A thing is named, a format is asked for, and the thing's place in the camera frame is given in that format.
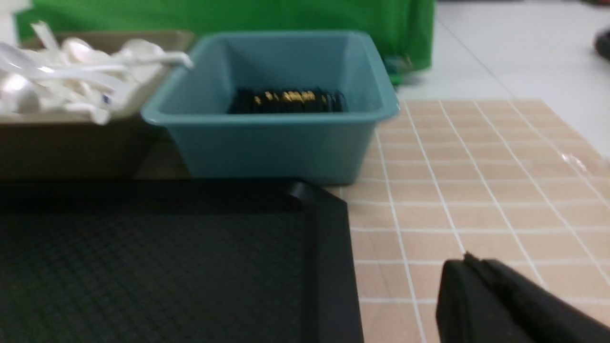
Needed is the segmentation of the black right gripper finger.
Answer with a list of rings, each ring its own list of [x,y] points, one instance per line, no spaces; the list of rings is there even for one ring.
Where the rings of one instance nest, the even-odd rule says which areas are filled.
[[[441,343],[607,343],[597,319],[497,259],[444,262],[436,306]]]

